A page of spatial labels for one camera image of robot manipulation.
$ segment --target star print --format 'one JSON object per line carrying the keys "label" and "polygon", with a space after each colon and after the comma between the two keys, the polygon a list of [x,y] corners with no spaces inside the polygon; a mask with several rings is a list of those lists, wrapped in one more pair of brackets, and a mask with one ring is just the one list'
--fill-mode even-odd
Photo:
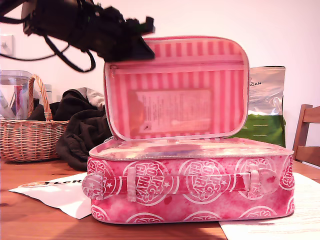
{"label": "star print", "polygon": [[108,188],[111,188],[113,185],[112,185],[110,182],[108,182],[106,186],[107,186]]}

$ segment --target electrical outlet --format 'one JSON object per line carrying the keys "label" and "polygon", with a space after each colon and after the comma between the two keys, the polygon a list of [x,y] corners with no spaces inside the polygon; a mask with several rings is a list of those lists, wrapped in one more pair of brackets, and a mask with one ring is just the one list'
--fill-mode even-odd
{"label": "electrical outlet", "polygon": [[15,56],[15,38],[13,35],[0,35],[0,53]]}

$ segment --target wooden chair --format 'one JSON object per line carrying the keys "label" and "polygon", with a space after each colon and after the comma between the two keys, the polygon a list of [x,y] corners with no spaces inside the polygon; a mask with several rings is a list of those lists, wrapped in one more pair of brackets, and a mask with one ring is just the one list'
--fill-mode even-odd
{"label": "wooden chair", "polygon": [[300,116],[293,143],[293,159],[320,166],[320,147],[306,146],[309,124],[320,124],[320,106],[301,105]]}

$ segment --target green package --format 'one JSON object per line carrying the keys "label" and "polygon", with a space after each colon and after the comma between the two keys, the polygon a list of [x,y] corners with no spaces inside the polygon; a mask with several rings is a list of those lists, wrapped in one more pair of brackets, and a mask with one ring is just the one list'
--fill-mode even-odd
{"label": "green package", "polygon": [[250,69],[248,117],[231,138],[245,138],[286,147],[283,116],[285,67]]}

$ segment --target basket handle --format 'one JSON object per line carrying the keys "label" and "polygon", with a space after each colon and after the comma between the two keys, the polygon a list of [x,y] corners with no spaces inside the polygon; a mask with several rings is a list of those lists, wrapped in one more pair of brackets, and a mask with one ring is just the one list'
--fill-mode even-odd
{"label": "basket handle", "polygon": [[41,78],[38,75],[32,75],[28,82],[28,95],[29,95],[29,108],[28,108],[28,117],[34,111],[34,81],[38,83],[38,86],[41,91],[41,96],[43,99],[43,107],[44,107],[44,117],[47,122],[52,120],[52,113],[50,109],[50,105],[48,102],[47,91],[45,85],[43,84]]}

